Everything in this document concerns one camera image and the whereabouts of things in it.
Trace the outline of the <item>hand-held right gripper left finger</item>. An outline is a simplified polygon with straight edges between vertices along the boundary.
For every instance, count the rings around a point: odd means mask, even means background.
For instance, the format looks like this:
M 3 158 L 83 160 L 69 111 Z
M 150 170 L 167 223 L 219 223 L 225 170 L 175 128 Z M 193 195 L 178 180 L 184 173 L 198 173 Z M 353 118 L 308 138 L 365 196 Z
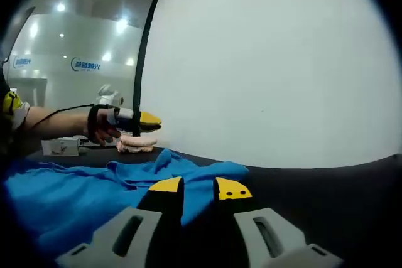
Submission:
M 57 258 L 60 267 L 175 267 L 179 262 L 184 180 L 150 186 L 138 206 L 127 207 L 82 243 Z

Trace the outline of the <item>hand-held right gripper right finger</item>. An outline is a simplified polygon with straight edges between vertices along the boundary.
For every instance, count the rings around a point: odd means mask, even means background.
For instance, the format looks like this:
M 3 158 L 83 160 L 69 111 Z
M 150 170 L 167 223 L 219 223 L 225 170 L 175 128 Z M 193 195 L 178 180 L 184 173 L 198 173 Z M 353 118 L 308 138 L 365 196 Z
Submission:
M 218 250 L 227 267 L 340 267 L 343 260 L 309 244 L 305 234 L 271 208 L 258 208 L 241 182 L 214 180 Z

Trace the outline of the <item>person's left hand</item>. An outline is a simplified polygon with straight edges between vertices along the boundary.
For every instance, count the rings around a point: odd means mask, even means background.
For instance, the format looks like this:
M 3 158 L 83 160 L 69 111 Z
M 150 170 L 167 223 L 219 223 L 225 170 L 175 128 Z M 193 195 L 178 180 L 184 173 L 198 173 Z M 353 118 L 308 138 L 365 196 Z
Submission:
M 106 108 L 95 105 L 88 114 L 86 136 L 91 142 L 105 146 L 114 139 L 120 138 L 121 132 L 107 121 Z

